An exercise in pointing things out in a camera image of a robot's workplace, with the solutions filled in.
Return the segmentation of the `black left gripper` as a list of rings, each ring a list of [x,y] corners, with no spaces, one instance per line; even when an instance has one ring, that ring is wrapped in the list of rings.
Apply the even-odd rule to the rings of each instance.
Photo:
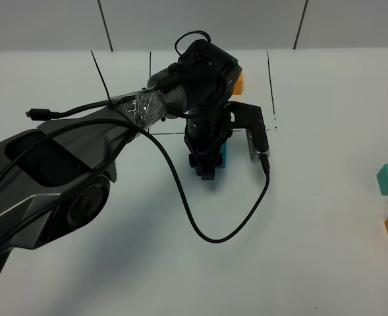
[[[215,169],[223,166],[219,151],[231,135],[230,119],[229,104],[223,104],[210,116],[186,121],[184,140],[190,150],[189,164],[202,180],[214,180]]]

